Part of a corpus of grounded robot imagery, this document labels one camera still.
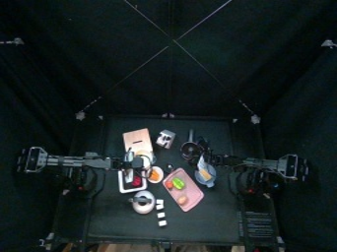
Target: black table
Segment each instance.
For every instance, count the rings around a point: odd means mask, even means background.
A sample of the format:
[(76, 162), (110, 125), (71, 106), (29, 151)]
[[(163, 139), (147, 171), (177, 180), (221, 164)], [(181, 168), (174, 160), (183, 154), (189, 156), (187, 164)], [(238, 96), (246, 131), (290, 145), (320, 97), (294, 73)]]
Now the black table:
[[(189, 131), (195, 137), (210, 141), (214, 154), (235, 155), (242, 158), (264, 157), (258, 125), (249, 119), (178, 117), (166, 119), (155, 116), (107, 116), (79, 122), (74, 135), (71, 155), (83, 156), (96, 152), (108, 157), (126, 153), (123, 133), (147, 128), (151, 137), (155, 166), (167, 162), (182, 167), (195, 180), (194, 168), (181, 156), (181, 146), (189, 140)], [(170, 130), (177, 134), (170, 150), (155, 144), (158, 133)], [(147, 215), (138, 214), (127, 199), (134, 193), (119, 191), (118, 173), (99, 171), (106, 178), (102, 192), (88, 201), (60, 196), (54, 232), (58, 242), (120, 242), (120, 243), (203, 243), (233, 245), (242, 243), (238, 224), (238, 204), (229, 191), (225, 167), (217, 167), (213, 188), (198, 186), (205, 197), (197, 206), (183, 212), (162, 183), (149, 183), (147, 189), (157, 199), (165, 200), (167, 225), (158, 226), (155, 209)]]

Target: red object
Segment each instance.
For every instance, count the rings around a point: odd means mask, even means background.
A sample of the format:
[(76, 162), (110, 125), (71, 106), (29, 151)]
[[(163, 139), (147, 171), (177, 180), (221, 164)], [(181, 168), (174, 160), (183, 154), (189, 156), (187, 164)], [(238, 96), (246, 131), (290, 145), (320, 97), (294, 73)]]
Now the red object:
[(138, 187), (138, 186), (140, 186), (140, 184), (142, 184), (142, 179), (138, 176), (135, 176), (132, 179), (131, 185), (134, 187)]

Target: food item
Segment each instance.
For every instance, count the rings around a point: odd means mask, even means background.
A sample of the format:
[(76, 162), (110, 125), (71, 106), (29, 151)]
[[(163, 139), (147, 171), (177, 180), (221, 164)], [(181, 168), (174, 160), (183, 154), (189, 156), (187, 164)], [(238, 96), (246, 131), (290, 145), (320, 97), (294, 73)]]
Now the food item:
[(187, 203), (187, 200), (189, 200), (187, 196), (183, 195), (178, 198), (177, 202), (182, 206)]
[(175, 177), (175, 178), (173, 179), (173, 183), (174, 183), (174, 187), (175, 187), (178, 190), (182, 190), (182, 189), (185, 188), (185, 181), (183, 181), (181, 178)]
[(167, 181), (165, 182), (165, 186), (166, 186), (166, 188), (167, 188), (169, 190), (173, 190), (173, 188), (174, 188), (174, 183), (173, 183), (173, 181), (167, 180)]
[(205, 181), (209, 181), (211, 179), (211, 175), (209, 174), (209, 172), (203, 168), (199, 169), (199, 174), (201, 174), (202, 178), (205, 179)]
[(159, 173), (153, 169), (151, 173), (150, 173), (150, 179), (154, 180), (154, 181), (158, 181), (159, 180)]

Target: black curtain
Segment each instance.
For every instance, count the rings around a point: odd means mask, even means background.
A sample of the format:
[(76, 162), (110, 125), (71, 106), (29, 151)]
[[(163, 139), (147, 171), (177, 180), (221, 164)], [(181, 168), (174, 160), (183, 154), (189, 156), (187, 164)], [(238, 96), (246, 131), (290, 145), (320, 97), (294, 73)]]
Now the black curtain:
[(337, 251), (337, 49), (326, 48), (264, 118), (269, 158), (308, 158), (310, 177), (278, 197), (278, 218), (293, 251)]
[[(1, 41), (13, 40), (0, 33)], [(0, 250), (29, 251), (51, 232), (58, 191), (47, 174), (16, 172), (23, 148), (66, 155), (75, 114), (23, 45), (0, 45)]]

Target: light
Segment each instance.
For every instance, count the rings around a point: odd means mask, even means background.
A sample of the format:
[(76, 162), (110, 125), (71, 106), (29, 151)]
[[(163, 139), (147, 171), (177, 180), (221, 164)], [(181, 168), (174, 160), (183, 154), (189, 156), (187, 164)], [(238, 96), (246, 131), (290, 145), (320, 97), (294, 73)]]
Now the light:
[(11, 40), (11, 41), (0, 41), (0, 44), (15, 44), (15, 45), (19, 45), (19, 44), (24, 44), (23, 40), (16, 37), (15, 40)]
[(326, 40), (322, 42), (321, 46), (328, 46), (328, 47), (333, 48), (333, 46), (337, 47), (337, 44), (336, 44), (330, 39), (326, 39)]

